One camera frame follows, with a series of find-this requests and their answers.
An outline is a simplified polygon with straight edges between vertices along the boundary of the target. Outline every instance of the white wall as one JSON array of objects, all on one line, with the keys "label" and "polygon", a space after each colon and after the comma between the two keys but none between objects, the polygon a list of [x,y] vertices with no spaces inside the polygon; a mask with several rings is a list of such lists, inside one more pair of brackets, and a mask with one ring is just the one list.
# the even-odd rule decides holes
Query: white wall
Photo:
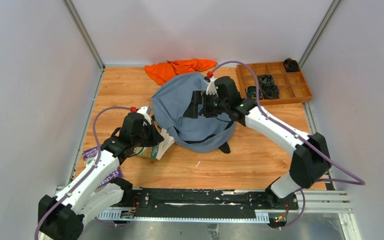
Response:
[{"label": "white wall", "polygon": [[73,167],[100,71],[61,0],[0,0],[0,240],[33,239]]},{"label": "white wall", "polygon": [[304,73],[331,156],[367,183],[339,184],[363,239],[384,239],[384,1],[343,1]]},{"label": "white wall", "polygon": [[105,64],[299,60],[332,0],[73,0]]}]

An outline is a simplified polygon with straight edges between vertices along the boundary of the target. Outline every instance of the book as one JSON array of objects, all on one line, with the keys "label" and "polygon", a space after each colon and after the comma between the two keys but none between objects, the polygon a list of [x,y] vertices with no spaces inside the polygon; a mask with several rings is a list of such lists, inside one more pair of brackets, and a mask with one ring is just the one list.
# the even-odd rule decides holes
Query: book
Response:
[{"label": "book", "polygon": [[169,147],[175,143],[175,138],[170,136],[166,129],[161,129],[159,134],[161,134],[161,136],[164,138],[162,142],[156,146],[151,147],[136,147],[133,154],[137,155],[138,157],[160,160],[164,153],[166,153],[167,149],[169,149]]},{"label": "book", "polygon": [[[97,146],[83,151],[82,156],[83,156],[83,161],[86,167],[89,164],[91,164],[95,156],[98,154],[98,151],[100,151],[100,149]],[[119,177],[119,178],[123,177],[120,167],[117,167],[116,170],[112,171],[106,178],[104,178],[102,182],[98,185],[98,188],[107,185],[110,182],[110,180],[115,179],[116,177]]]}]

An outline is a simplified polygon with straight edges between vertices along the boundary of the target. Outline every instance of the enclosure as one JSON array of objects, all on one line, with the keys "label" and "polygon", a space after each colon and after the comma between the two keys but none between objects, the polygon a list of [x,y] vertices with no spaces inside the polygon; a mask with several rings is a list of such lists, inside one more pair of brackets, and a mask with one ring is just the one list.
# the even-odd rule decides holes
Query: enclosure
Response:
[{"label": "enclosure", "polygon": [[[117,228],[93,220],[79,239],[384,238],[384,1],[0,0],[0,239],[32,239],[39,200],[85,169],[101,110],[151,104],[161,86],[144,66],[195,58],[273,75],[280,101],[261,104],[300,131],[322,133],[330,158],[365,185],[315,183],[302,218],[281,231],[254,219],[156,217]],[[285,71],[287,58],[299,72]],[[214,75],[231,77],[242,97],[254,84],[234,63]],[[101,142],[127,114],[101,115]],[[253,129],[238,124],[228,143],[230,154],[175,144],[160,160],[135,156],[120,169],[135,189],[245,195],[290,169],[288,153]],[[334,166],[322,178],[350,179]],[[296,200],[288,223],[303,209],[299,193]]]}]

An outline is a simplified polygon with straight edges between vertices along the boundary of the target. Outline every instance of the orange fabric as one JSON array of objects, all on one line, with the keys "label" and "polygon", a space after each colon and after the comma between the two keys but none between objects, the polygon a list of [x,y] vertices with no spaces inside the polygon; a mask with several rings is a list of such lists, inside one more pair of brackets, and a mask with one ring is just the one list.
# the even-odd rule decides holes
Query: orange fabric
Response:
[{"label": "orange fabric", "polygon": [[215,67],[217,62],[207,59],[192,59],[160,62],[151,66],[145,66],[145,72],[157,84],[163,85],[176,75],[193,72],[202,72]]}]

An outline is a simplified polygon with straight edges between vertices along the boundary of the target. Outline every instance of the wire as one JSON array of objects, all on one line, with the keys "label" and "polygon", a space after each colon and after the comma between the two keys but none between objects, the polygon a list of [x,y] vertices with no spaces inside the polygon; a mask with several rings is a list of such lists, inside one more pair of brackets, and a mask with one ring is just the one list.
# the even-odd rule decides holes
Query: wire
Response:
[{"label": "wire", "polygon": [[225,121],[225,120],[221,120],[220,118],[216,117],[215,116],[215,119],[219,120],[219,121],[222,121],[222,122],[225,122],[225,123],[230,123],[231,121]]},{"label": "wire", "polygon": [[144,150],[144,148],[145,148],[143,144],[140,147],[142,147],[142,149],[138,153],[130,155],[129,158],[139,155]]},{"label": "wire", "polygon": [[138,196],[134,196],[133,199],[137,199],[137,206],[136,206],[136,209],[135,209],[135,211],[136,211],[136,210],[138,210],[139,205],[141,205],[141,199]]},{"label": "wire", "polygon": [[286,218],[288,216],[288,213],[289,213],[289,203],[286,202],[286,213],[281,215],[282,218]]},{"label": "wire", "polygon": [[[93,120],[93,125],[92,125],[92,129],[93,129],[93,136],[95,138],[95,141],[96,141],[96,145],[97,146],[100,146],[100,142],[99,142],[99,139],[98,139],[98,135],[97,135],[97,130],[96,130],[96,124],[97,124],[97,120],[99,118],[99,116],[101,114],[103,114],[104,112],[110,110],[110,109],[126,109],[126,110],[130,110],[130,107],[126,107],[126,106],[110,106],[110,107],[107,107],[107,108],[104,108],[102,111],[100,111],[96,117],[94,118]],[[101,159],[101,151],[98,150],[98,154],[96,156],[96,160],[94,162],[95,165],[97,165],[99,163],[99,160]],[[80,178],[80,180],[70,189],[68,190],[68,192],[66,194],[64,194],[64,196],[61,197],[61,199],[59,201],[57,201],[47,212],[45,212],[45,214],[42,216],[42,218],[39,220],[39,222],[37,223],[37,227],[36,227],[36,230],[34,231],[34,240],[39,240],[39,232],[41,230],[41,227],[42,225],[44,224],[46,218],[52,213],[52,211],[54,211],[62,202],[64,202],[67,198],[69,198],[69,196],[71,196],[71,194],[76,190],[76,188],[81,184],[83,183],[83,181],[93,172],[93,170],[95,169],[95,167],[91,167],[89,169],[89,171],[86,172],[85,175],[83,175],[82,178]],[[99,219],[97,219],[95,217],[95,220],[98,222],[98,223],[101,223],[103,225],[106,225],[108,226],[107,223],[105,222],[102,222],[100,221]]]},{"label": "wire", "polygon": [[[259,86],[259,81],[258,81],[256,73],[250,68],[250,66],[248,66],[247,64],[245,64],[245,63],[243,63],[241,61],[236,61],[236,60],[225,61],[225,62],[219,64],[218,66],[216,66],[211,72],[214,73],[214,71],[216,71],[218,68],[220,68],[221,66],[223,66],[225,64],[240,64],[240,65],[243,65],[244,67],[246,67],[249,70],[249,72],[251,72],[251,74],[252,74],[252,76],[254,78],[255,87],[257,88]],[[256,91],[256,99],[260,99],[260,91]],[[345,174],[347,174],[348,176],[350,176],[351,178],[356,180],[356,181],[350,181],[350,180],[344,180],[344,179],[328,178],[328,179],[319,179],[317,182],[341,182],[341,183],[347,183],[347,184],[353,184],[353,185],[365,185],[366,184],[366,182],[363,179],[361,179],[360,177],[358,177],[354,173],[350,172],[349,170],[345,169],[344,167],[342,167],[338,163],[336,163],[333,160],[331,160],[328,156],[326,156],[323,152],[321,152],[319,149],[317,149],[309,141],[304,139],[301,135],[297,134],[294,130],[290,129],[285,124],[277,121],[276,119],[273,119],[272,117],[270,117],[269,112],[265,112],[264,111],[264,108],[261,106],[260,101],[255,101],[255,102],[257,103],[258,110],[260,111],[260,113],[267,120],[272,121],[273,123],[275,123],[279,127],[285,129],[286,131],[288,131],[292,135],[296,136],[299,140],[301,140],[303,143],[305,143],[307,146],[309,146],[314,152],[316,152],[320,157],[322,157],[328,163],[332,164],[333,166],[335,166],[336,168],[338,168],[339,170],[341,170],[342,172],[344,172]],[[280,228],[280,227],[277,228],[279,231],[281,229],[288,228],[288,227],[292,226],[293,224],[295,224],[303,216],[304,209],[306,208],[306,198],[304,196],[304,192],[303,192],[302,188],[298,189],[297,191],[300,191],[301,194],[302,194],[302,210],[299,213],[298,217],[293,222],[291,222],[288,225],[285,225],[282,228]]]}]

